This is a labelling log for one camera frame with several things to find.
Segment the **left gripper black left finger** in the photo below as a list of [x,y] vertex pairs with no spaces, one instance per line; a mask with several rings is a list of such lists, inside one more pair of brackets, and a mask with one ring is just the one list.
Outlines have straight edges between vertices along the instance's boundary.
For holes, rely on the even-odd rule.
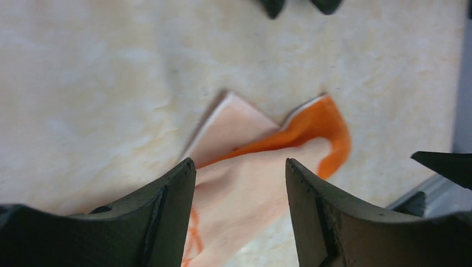
[[1,205],[2,266],[180,266],[195,188],[187,158],[89,214]]

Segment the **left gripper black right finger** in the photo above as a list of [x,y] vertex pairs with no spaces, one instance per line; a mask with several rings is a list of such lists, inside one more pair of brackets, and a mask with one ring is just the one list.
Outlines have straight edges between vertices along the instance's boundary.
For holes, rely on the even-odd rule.
[[365,202],[295,159],[286,187],[300,266],[470,266],[471,213],[422,218]]

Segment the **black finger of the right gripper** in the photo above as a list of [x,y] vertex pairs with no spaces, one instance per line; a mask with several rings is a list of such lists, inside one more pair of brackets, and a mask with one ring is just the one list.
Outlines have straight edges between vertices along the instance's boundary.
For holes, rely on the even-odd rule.
[[324,15],[334,14],[343,0],[310,0],[310,2]]
[[259,0],[258,2],[270,19],[276,19],[283,11],[286,0]]

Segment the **orange peach towel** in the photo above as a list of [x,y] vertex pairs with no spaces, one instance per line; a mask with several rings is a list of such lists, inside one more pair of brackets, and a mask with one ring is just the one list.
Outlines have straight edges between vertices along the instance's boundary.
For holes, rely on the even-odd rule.
[[328,94],[279,125],[223,92],[183,153],[196,165],[196,182],[182,266],[222,266],[286,212],[286,159],[327,179],[350,151],[348,127]]

